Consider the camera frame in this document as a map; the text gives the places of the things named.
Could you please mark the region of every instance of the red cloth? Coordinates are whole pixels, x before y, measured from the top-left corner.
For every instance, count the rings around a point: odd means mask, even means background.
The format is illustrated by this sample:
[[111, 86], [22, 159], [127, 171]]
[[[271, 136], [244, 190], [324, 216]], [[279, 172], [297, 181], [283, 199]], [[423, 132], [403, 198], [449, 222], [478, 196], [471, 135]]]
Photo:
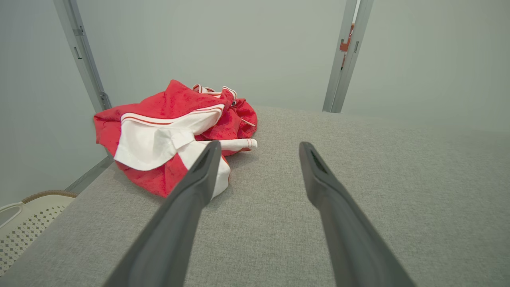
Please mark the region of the red cloth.
[[[94, 116], [96, 142], [115, 155], [121, 135], [121, 116], [135, 113], [151, 118], [172, 119], [189, 114], [197, 109], [223, 104], [218, 122], [196, 140], [223, 140], [251, 138], [257, 130], [257, 115], [245, 99], [237, 99], [233, 90], [224, 88], [221, 92], [199, 93], [179, 81], [171, 80], [167, 89], [148, 97], [139, 104], [129, 104], [102, 111]], [[223, 156], [236, 153], [222, 151]], [[150, 171], [139, 171], [116, 162], [126, 176], [136, 185], [149, 192], [166, 197], [188, 171], [178, 154], [164, 165]]]

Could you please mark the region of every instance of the fabric texture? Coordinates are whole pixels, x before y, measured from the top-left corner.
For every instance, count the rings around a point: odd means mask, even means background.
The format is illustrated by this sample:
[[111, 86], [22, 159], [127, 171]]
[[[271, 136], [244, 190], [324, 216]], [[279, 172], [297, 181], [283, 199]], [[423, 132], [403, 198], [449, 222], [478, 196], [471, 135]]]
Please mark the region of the fabric texture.
[[[298, 144], [311, 142], [418, 286], [509, 286], [510, 135], [255, 107], [264, 144], [229, 159], [185, 286], [334, 286]], [[1, 286], [101, 286], [164, 199], [109, 167]]]
[[213, 197], [228, 186], [225, 156], [257, 147], [251, 136], [257, 115], [237, 93], [172, 80], [167, 89], [139, 104], [102, 111], [94, 117], [96, 141], [114, 155], [138, 186], [163, 197], [184, 177], [210, 140], [221, 141]]

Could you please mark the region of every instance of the red and white garment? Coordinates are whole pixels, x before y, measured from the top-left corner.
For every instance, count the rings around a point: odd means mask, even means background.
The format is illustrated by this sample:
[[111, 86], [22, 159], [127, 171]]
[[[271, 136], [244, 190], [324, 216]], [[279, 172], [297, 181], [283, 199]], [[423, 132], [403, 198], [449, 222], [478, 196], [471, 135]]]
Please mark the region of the red and white garment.
[[94, 116], [96, 142], [114, 155], [127, 177], [166, 197], [211, 140], [221, 142], [222, 159], [213, 197], [228, 186], [225, 156], [257, 147], [251, 136], [257, 115], [232, 89], [221, 92], [172, 80], [168, 88], [139, 104], [118, 106]]

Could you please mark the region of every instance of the gray wall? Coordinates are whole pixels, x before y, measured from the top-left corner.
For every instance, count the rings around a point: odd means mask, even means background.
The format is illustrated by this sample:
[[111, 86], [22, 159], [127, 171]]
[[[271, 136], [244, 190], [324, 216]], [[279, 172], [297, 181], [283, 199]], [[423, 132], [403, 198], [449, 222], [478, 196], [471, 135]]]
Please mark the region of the gray wall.
[[52, 1], [0, 2], [0, 206], [65, 189], [107, 155]]
[[374, 1], [342, 113], [510, 132], [510, 1]]
[[170, 79], [250, 104], [320, 111], [345, 0], [78, 0], [113, 105]]

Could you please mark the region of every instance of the gray fabric surface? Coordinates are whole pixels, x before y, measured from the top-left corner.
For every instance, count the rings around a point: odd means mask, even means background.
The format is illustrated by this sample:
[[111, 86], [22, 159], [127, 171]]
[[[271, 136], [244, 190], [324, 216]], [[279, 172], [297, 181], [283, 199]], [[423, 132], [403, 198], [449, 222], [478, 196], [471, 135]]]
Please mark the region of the gray fabric surface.
[[[259, 148], [228, 158], [229, 188], [205, 208], [186, 286], [333, 286], [298, 144], [313, 143], [421, 286], [510, 285], [510, 136], [256, 107]], [[99, 286], [162, 199], [115, 165], [0, 279]]]

